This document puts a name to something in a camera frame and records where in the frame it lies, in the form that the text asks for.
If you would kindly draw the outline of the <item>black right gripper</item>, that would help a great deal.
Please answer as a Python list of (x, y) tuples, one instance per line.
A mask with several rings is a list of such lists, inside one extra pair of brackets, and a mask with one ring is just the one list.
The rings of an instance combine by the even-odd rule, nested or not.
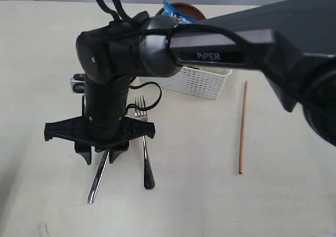
[(129, 149), (129, 140), (143, 135), (153, 138), (154, 123), (125, 115), (130, 80), (130, 77), (116, 77), (100, 85), (86, 77), (82, 115), (46, 123), (45, 140), (55, 137), (75, 142), (75, 152), (84, 158), (87, 165), (91, 165), (91, 146), (113, 146), (109, 150), (109, 163), (113, 164)]

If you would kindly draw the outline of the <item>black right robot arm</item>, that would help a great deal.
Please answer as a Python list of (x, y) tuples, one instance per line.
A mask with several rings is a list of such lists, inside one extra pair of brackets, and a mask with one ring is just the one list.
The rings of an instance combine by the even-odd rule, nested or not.
[(84, 70), (82, 114), (47, 123), (44, 138), (72, 141), (91, 164), (91, 150), (125, 151), (154, 137), (155, 126), (127, 117), (136, 77), (167, 78), (186, 66), (258, 70), (283, 108), (297, 103), (310, 127), (335, 144), (335, 0), (286, 0), (179, 24), (165, 15), (130, 17), (120, 0), (96, 0), (112, 16), (82, 32), (76, 52)]

